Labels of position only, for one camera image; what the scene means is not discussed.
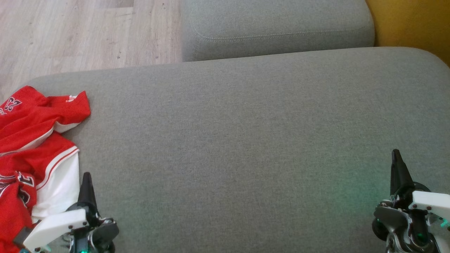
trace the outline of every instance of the gray fabric surface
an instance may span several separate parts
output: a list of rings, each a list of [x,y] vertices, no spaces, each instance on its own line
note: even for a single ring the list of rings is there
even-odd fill
[[[59,74],[86,90],[81,150],[117,252],[380,253],[391,150],[450,193],[450,70],[360,48]]]
[[[184,0],[183,61],[374,45],[364,0]]]

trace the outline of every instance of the red jersey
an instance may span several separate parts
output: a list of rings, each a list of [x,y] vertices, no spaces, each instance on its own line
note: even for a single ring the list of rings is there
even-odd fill
[[[45,97],[25,86],[0,106],[0,252],[19,252],[24,226],[76,202],[79,150],[59,133],[89,115],[84,91]]]

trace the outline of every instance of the light wood plank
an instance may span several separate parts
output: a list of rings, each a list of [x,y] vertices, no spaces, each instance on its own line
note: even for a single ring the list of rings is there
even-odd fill
[[[180,0],[0,0],[0,99],[35,77],[177,63]]]

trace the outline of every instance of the robotic arm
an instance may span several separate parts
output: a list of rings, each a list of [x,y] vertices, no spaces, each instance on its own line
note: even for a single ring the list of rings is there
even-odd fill
[[[430,225],[450,219],[450,195],[433,193],[414,182],[398,150],[392,152],[391,197],[373,213],[372,229],[386,241],[387,253],[450,253],[448,244],[435,237]]]
[[[67,211],[23,228],[14,239],[21,252],[45,252],[47,244],[62,235],[70,237],[70,253],[114,253],[113,239],[119,228],[112,218],[101,218],[97,210],[90,173],[83,175],[78,202]]]

